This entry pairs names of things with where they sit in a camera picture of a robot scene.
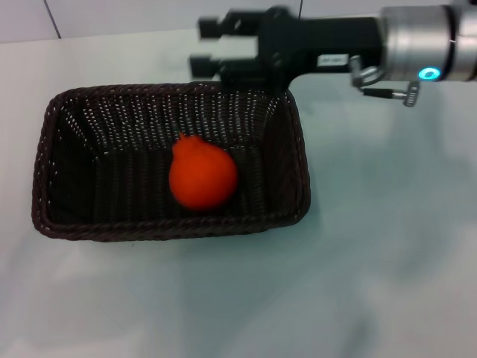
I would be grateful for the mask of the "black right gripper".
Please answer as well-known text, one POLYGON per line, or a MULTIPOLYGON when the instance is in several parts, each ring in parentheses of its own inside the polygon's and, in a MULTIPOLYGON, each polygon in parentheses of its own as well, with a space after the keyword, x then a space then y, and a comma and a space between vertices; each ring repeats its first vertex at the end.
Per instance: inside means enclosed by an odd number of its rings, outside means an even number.
POLYGON ((354 56, 379 66, 383 51, 374 17, 298 19, 283 7, 230 10, 223 19, 199 18, 198 30, 201 39, 258 34, 257 59, 189 58, 193 78, 217 77, 229 89, 286 89, 301 75, 348 73, 354 56))

